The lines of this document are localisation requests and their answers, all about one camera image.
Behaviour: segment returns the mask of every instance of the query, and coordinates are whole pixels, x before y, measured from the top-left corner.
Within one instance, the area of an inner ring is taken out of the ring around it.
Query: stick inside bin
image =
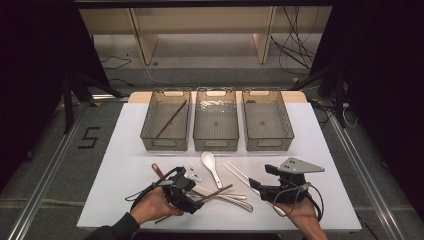
[[[181,106],[177,109],[177,111],[174,113],[174,115],[172,115],[172,117],[168,120],[168,122],[165,124],[165,126],[163,126],[163,128],[160,130],[158,135],[156,135],[156,138],[158,138],[162,134],[162,132],[165,131],[166,127],[168,127],[168,125],[172,122],[172,120],[175,118],[175,116],[177,116],[177,114],[181,111],[181,109],[183,109],[186,102],[187,102],[187,100],[184,100],[183,104],[181,104]]]

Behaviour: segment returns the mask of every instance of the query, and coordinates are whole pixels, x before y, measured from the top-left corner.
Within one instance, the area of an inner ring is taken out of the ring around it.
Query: white tabletop
[[[77,227],[97,228],[113,225],[131,207],[125,197],[146,188],[158,177],[152,163],[166,173],[176,166],[192,165],[203,178],[200,186],[217,190],[212,174],[201,160],[202,152],[194,150],[191,124],[189,148],[186,152],[146,151],[140,139],[147,112],[147,103],[126,103],[121,111],[109,146],[90,191]],[[222,163],[231,162],[249,177],[264,185],[279,185],[278,177],[267,174],[264,165],[279,166],[288,157],[296,157],[325,168],[325,172],[307,173],[306,181],[314,185],[324,199],[321,226],[328,231],[355,232],[361,229],[352,204],[337,172],[333,158],[309,103],[287,103],[287,112],[295,134],[286,152],[247,152],[241,106],[238,105],[240,140],[237,152],[214,152],[216,168],[224,186],[234,186],[225,193],[247,195],[253,212],[220,199],[211,199],[194,214],[170,217],[160,223],[148,222],[141,226],[146,231],[171,232],[281,232],[297,228],[287,218],[274,212],[251,189],[230,173]],[[310,188],[314,200],[321,205],[317,193]]]

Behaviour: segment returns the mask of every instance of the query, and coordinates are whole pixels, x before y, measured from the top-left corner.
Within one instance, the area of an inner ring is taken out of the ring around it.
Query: transparent storage bin
[[[237,151],[236,92],[233,88],[198,88],[193,130],[196,151]]]
[[[190,89],[156,89],[140,137],[146,150],[186,151],[190,129]]]
[[[294,138],[279,89],[244,89],[243,120],[247,151],[287,151]]]

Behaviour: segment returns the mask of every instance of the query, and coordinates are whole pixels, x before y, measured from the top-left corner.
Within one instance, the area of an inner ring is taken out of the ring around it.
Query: gray carpet
[[[193,87],[200,86],[199,82],[202,82],[202,86],[225,84],[240,88],[267,84],[267,86],[288,88],[293,85],[292,76],[280,69],[161,69],[150,71],[150,73],[157,80],[172,79],[173,83],[178,82]],[[107,74],[111,79],[120,78],[135,85],[130,87],[120,81],[111,81],[113,88],[125,93],[167,86],[167,84],[149,80],[143,69],[108,70]],[[96,88],[92,88],[91,91],[103,93]],[[316,97],[313,90],[307,91],[306,94],[308,97]],[[76,222],[101,164],[122,104],[122,102],[102,102],[100,106],[90,107],[87,110],[25,239],[82,239],[87,234],[85,230],[76,228]],[[320,110],[316,110],[316,116],[318,121],[324,121],[326,118]],[[81,149],[92,143],[82,139],[87,128],[90,127],[99,128],[89,132],[90,137],[97,137],[98,140],[94,148]],[[25,206],[25,200],[34,191],[62,138],[63,129],[64,110],[59,107],[56,116],[52,118],[49,127],[34,147],[33,160],[21,165],[0,195],[0,239],[5,239],[9,234],[14,221]],[[388,239],[331,123],[326,123],[322,131],[358,215],[380,239]],[[347,131],[394,212],[406,239],[422,238],[424,236],[422,221],[413,211],[390,171],[381,167],[380,156],[362,126],[359,124],[356,128],[348,128]],[[373,239],[371,232],[365,227],[358,233],[328,233],[328,236],[330,239]],[[298,232],[293,232],[284,233],[282,238],[300,239],[301,236]]]

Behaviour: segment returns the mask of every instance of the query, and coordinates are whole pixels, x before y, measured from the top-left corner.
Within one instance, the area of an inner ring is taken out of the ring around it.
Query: person's left hand
[[[141,225],[146,221],[154,221],[166,216],[181,216],[184,214],[184,211],[169,205],[162,188],[157,187],[147,193],[131,210],[130,214]]]

